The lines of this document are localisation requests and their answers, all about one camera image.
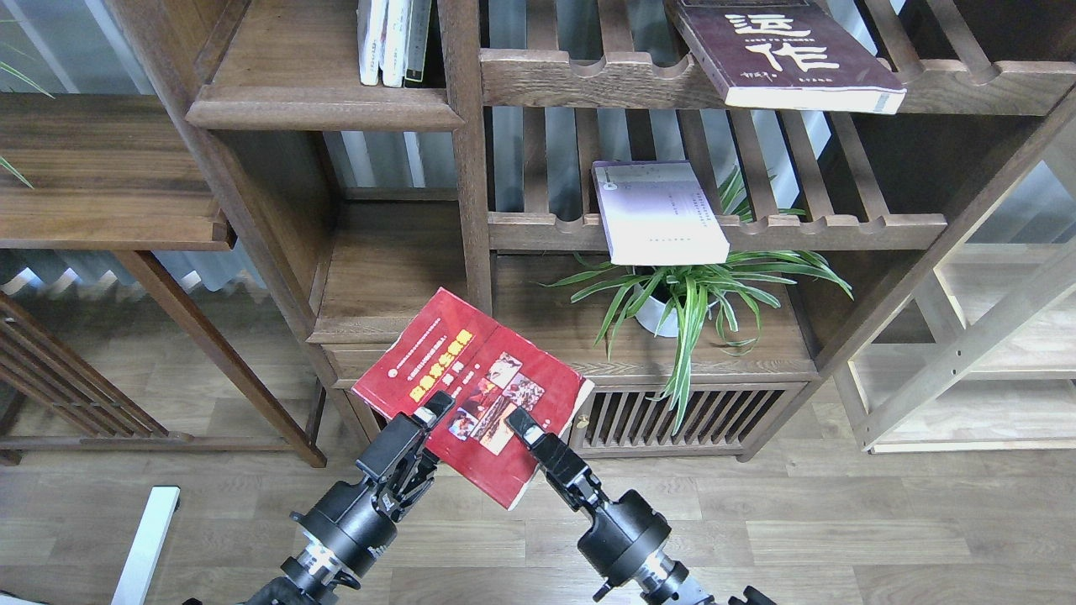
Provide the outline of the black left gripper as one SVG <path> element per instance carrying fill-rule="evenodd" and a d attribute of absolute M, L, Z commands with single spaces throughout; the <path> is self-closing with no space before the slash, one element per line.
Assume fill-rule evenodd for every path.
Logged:
<path fill-rule="evenodd" d="M 433 486 L 440 460 L 425 444 L 455 400 L 438 391 L 408 416 L 397 413 L 355 462 L 356 486 L 336 482 L 307 513 L 293 513 L 352 573 L 365 573 L 397 535 L 396 522 Z"/>

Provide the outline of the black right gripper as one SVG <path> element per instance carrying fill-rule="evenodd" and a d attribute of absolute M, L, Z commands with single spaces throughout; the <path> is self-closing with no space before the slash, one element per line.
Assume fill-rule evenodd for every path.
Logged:
<path fill-rule="evenodd" d="M 568 444 L 548 433 L 523 408 L 507 418 L 509 428 L 526 444 L 546 472 L 546 481 L 575 510 L 583 509 L 591 527 L 577 541 L 581 555 L 606 581 L 628 581 L 648 555 L 661 550 L 670 525 L 638 491 L 609 501 L 599 479 Z"/>

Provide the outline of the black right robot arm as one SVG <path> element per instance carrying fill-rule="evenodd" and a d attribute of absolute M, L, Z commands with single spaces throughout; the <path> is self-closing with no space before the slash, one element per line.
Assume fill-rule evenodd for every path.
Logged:
<path fill-rule="evenodd" d="M 546 481 L 575 510 L 583 509 L 591 527 L 578 540 L 578 549 L 604 578 L 594 594 L 599 602 L 612 589 L 627 581 L 641 586 L 648 604 L 712 604 L 714 597 L 703 589 L 679 562 L 665 555 L 670 525 L 638 491 L 629 490 L 611 501 L 600 480 L 568 444 L 547 433 L 518 408 L 509 414 L 508 426 L 526 444 Z"/>

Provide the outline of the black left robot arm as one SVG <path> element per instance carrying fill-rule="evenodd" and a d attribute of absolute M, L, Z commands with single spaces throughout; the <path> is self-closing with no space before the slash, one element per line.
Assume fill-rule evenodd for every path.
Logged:
<path fill-rule="evenodd" d="M 433 486 L 439 459 L 425 444 L 453 403 L 438 392 L 414 413 L 397 413 L 357 460 L 362 482 L 338 481 L 307 513 L 292 513 L 309 543 L 249 603 L 331 604 L 335 587 L 360 589 L 362 575 L 395 539 L 397 522 Z"/>

